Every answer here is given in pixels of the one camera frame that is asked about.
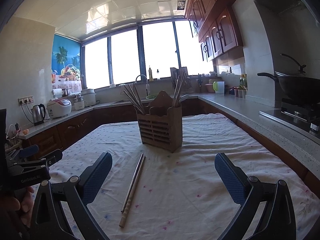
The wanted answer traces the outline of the person's left hand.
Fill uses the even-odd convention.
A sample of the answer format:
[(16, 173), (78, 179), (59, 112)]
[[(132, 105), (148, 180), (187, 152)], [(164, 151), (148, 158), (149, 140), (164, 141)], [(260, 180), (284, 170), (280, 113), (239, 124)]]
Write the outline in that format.
[(4, 221), (4, 217), (9, 211), (22, 211), (20, 220), (23, 225), (29, 228), (34, 206), (33, 193), (33, 187), (29, 186), (25, 188), (25, 193), (21, 201), (15, 197), (1, 197), (1, 222)]

